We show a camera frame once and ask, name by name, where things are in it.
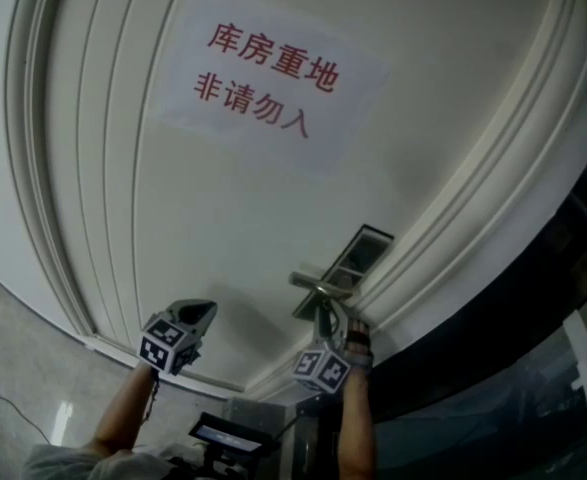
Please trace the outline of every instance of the person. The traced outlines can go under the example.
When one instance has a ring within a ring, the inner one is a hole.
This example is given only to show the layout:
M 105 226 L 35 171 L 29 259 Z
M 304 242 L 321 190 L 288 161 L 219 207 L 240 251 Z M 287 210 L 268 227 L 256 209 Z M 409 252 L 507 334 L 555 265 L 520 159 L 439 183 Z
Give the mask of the person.
M 349 321 L 349 330 L 363 335 L 347 343 L 352 353 L 367 355 L 368 326 Z M 186 447 L 155 453 L 134 452 L 145 408 L 156 376 L 151 366 L 140 363 L 128 376 L 104 412 L 91 440 L 80 449 L 37 445 L 22 470 L 23 480 L 169 480 L 194 478 L 176 466 L 180 455 L 194 463 L 198 455 Z M 342 431 L 338 443 L 340 480 L 370 480 L 375 474 L 375 440 L 368 403 L 365 372 L 354 367 L 344 385 Z

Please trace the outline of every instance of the gray tile floor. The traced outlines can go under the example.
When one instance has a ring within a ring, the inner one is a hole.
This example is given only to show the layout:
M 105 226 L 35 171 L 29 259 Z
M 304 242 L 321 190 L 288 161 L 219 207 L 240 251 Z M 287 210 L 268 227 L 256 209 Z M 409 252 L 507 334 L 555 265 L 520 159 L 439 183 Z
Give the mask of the gray tile floor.
M 0 286 L 0 395 L 49 439 L 64 446 L 85 443 L 128 371 L 50 326 Z M 222 406 L 221 401 L 162 384 L 138 444 L 189 444 L 188 432 L 200 413 L 220 415 Z M 62 432 L 59 423 L 64 420 Z M 42 442 L 35 429 L 0 401 L 1 479 L 19 478 L 31 446 Z

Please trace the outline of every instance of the sign with red text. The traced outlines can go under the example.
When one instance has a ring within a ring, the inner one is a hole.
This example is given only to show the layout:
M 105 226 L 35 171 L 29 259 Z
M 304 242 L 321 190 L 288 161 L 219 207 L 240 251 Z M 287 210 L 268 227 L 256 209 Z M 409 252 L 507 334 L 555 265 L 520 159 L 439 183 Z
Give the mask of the sign with red text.
M 185 0 L 155 112 L 260 160 L 329 172 L 389 66 L 308 20 L 251 0 Z

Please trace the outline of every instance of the person's left arm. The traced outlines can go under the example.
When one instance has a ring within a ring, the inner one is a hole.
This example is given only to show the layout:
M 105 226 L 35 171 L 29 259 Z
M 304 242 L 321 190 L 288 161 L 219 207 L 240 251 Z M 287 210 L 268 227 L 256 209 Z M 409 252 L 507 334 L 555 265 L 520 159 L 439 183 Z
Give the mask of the person's left arm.
M 83 449 L 103 458 L 133 449 L 154 384 L 153 368 L 140 363 L 111 400 L 93 438 Z

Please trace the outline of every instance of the forearm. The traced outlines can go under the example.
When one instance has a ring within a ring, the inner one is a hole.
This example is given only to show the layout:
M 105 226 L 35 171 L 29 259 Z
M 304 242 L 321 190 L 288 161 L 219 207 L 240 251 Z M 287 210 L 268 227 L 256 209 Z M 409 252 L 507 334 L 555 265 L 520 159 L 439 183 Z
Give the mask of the forearm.
M 107 456 L 133 448 L 155 383 L 152 373 L 151 366 L 140 363 L 129 374 L 111 400 L 87 448 Z
M 365 373 L 354 369 L 344 386 L 342 430 L 338 444 L 341 479 L 372 479 L 375 475 L 375 436 Z

